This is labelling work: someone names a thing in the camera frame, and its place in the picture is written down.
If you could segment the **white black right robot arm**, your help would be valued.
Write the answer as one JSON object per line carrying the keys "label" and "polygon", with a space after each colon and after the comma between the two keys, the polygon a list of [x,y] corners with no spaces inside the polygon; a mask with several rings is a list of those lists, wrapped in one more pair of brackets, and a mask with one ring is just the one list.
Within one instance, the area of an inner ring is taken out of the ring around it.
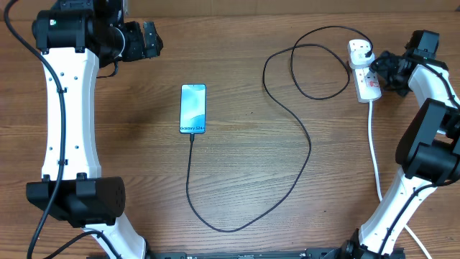
{"label": "white black right robot arm", "polygon": [[437,188],[459,181],[459,98],[448,66],[436,58],[439,35],[416,30],[403,55],[373,53],[370,40],[351,40],[349,65],[361,103],[381,97],[378,82],[401,96],[413,92],[419,110],[400,139],[394,180],[373,215],[326,258],[404,258],[395,243],[417,208]]}

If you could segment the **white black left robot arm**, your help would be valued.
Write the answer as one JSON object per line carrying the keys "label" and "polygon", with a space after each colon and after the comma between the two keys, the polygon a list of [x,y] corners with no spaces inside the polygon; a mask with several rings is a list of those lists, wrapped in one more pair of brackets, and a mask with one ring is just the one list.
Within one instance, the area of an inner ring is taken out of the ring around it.
{"label": "white black left robot arm", "polygon": [[95,136],[95,86],[107,65],[157,57],[152,22],[124,21],[124,1],[58,1],[32,25],[47,79],[47,151],[28,201],[96,239],[108,258],[152,258],[125,215],[118,176],[103,177]]}

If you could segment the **blue Galaxy smartphone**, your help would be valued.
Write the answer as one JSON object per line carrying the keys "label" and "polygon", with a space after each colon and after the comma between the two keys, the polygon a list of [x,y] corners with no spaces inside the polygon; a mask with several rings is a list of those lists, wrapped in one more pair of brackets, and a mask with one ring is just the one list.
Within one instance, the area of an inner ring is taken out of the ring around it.
{"label": "blue Galaxy smartphone", "polygon": [[204,134],[206,132],[205,84],[182,85],[179,131],[182,134]]}

